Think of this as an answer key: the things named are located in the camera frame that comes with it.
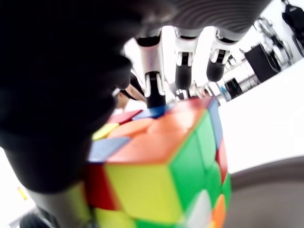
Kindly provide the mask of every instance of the white table surface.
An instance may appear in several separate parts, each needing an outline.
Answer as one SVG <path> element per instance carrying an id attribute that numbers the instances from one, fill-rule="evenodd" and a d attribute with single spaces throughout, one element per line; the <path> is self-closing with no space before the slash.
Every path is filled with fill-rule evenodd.
<path id="1" fill-rule="evenodd" d="M 304 59 L 219 108 L 228 170 L 304 155 Z"/>

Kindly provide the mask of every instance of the black equipment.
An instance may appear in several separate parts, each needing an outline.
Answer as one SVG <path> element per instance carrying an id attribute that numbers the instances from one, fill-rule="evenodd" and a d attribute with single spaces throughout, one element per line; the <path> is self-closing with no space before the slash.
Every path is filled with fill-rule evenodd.
<path id="1" fill-rule="evenodd" d="M 245 53 L 245 58 L 251 65 L 261 83 L 270 79 L 279 72 L 276 58 L 267 55 L 261 45 L 257 45 Z"/>
<path id="2" fill-rule="evenodd" d="M 227 88 L 227 91 L 229 92 L 231 99 L 234 99 L 243 93 L 241 87 L 239 86 L 239 83 L 235 78 L 227 81 L 225 83 L 225 87 Z"/>
<path id="3" fill-rule="evenodd" d="M 304 11 L 302 8 L 289 4 L 288 1 L 282 0 L 286 5 L 282 18 L 294 33 L 293 40 L 300 54 L 304 57 L 301 48 L 304 48 Z"/>

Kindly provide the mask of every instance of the green sticker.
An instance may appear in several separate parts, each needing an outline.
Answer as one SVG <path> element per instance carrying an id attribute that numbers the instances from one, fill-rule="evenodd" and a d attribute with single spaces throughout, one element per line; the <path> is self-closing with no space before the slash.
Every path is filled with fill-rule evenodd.
<path id="1" fill-rule="evenodd" d="M 210 195 L 211 206 L 214 208 L 218 197 L 221 194 L 221 176 L 219 165 L 214 161 L 213 165 L 207 170 L 206 189 Z"/>
<path id="2" fill-rule="evenodd" d="M 231 179 L 230 174 L 227 173 L 225 181 L 222 186 L 222 192 L 225 196 L 225 204 L 226 204 L 226 211 L 229 208 L 230 199 L 231 199 Z"/>
<path id="3" fill-rule="evenodd" d="M 209 112 L 206 112 L 204 118 L 199 123 L 196 132 L 199 138 L 199 146 L 204 167 L 210 169 L 215 160 L 216 145 Z"/>
<path id="4" fill-rule="evenodd" d="M 170 164 L 173 181 L 184 211 L 205 187 L 205 172 L 198 138 L 193 132 Z"/>
<path id="5" fill-rule="evenodd" d="M 137 228 L 185 228 L 184 226 L 175 224 L 162 224 L 138 220 L 136 221 Z"/>

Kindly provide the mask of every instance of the rubik's cube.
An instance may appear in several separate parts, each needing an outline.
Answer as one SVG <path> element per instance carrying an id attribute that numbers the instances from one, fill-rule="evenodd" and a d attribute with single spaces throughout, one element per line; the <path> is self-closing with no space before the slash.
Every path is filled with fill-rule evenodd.
<path id="1" fill-rule="evenodd" d="M 215 99 L 112 116 L 93 136 L 86 195 L 102 228 L 221 228 L 231 188 Z"/>

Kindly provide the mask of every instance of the robotic hand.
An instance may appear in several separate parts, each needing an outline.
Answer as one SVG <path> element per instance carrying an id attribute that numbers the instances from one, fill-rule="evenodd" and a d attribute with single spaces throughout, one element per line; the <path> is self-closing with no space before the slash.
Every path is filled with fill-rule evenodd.
<path id="1" fill-rule="evenodd" d="M 270 0 L 86 0 L 1 4 L 0 146 L 40 214 L 21 228 L 91 227 L 82 173 L 92 134 L 129 84 L 121 55 L 136 37 L 148 106 L 165 103 L 161 28 L 176 31 L 176 84 L 187 89 L 200 32 L 215 26 L 207 76 L 220 80 L 231 47 Z"/>

